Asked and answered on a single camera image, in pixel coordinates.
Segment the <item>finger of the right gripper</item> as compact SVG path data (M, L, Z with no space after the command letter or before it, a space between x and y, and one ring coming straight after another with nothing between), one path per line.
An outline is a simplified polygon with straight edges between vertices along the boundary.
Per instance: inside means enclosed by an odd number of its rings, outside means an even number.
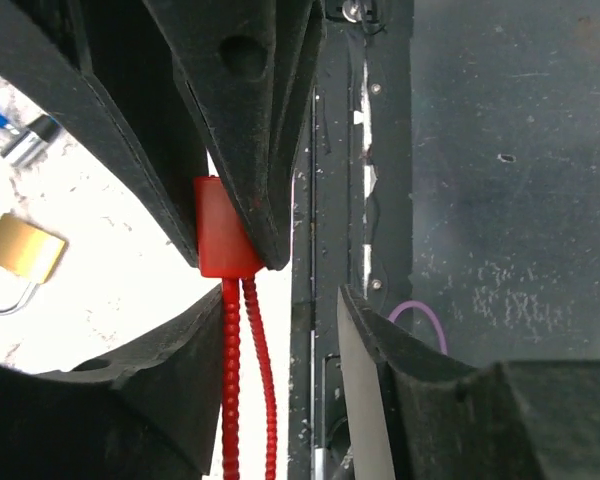
M141 1L0 1L0 76L78 140L198 264L207 154Z
M319 1L149 1L193 117L265 265L290 258L291 183L323 37Z

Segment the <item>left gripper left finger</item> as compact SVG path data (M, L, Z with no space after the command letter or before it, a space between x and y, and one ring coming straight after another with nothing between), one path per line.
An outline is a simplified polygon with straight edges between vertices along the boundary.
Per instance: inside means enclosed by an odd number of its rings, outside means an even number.
M199 479L221 403L222 298L68 372L0 365L0 479Z

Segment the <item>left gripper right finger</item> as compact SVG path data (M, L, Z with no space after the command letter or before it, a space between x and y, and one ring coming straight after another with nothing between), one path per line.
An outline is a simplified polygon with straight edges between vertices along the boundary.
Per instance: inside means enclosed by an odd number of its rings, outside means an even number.
M600 479L600 361L477 369L338 292L359 479Z

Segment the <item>blue cable lock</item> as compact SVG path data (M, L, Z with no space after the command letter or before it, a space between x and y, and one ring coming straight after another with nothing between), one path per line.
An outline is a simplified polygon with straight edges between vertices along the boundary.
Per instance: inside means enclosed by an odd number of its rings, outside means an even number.
M0 112L0 129L11 135L0 156L14 169L28 167L62 132L62 126L47 114L38 116L24 127L16 127Z

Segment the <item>red cable padlock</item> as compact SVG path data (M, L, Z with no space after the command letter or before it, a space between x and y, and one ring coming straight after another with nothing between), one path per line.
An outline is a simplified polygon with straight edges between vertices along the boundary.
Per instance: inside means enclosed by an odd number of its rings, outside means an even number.
M238 479L240 307L246 307L261 374L266 409L266 479L277 477L278 418L271 358L259 305L256 274L264 267L220 178L194 179L199 270L219 279L223 306L223 477Z

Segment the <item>brass padlock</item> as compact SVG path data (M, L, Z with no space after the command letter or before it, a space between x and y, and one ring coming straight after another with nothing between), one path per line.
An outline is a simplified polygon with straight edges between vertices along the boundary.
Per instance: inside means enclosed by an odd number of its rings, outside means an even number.
M26 280L26 288L18 301L0 308L0 316L25 308L41 285L56 270L67 248L67 241L38 226L4 213L0 217L0 268Z

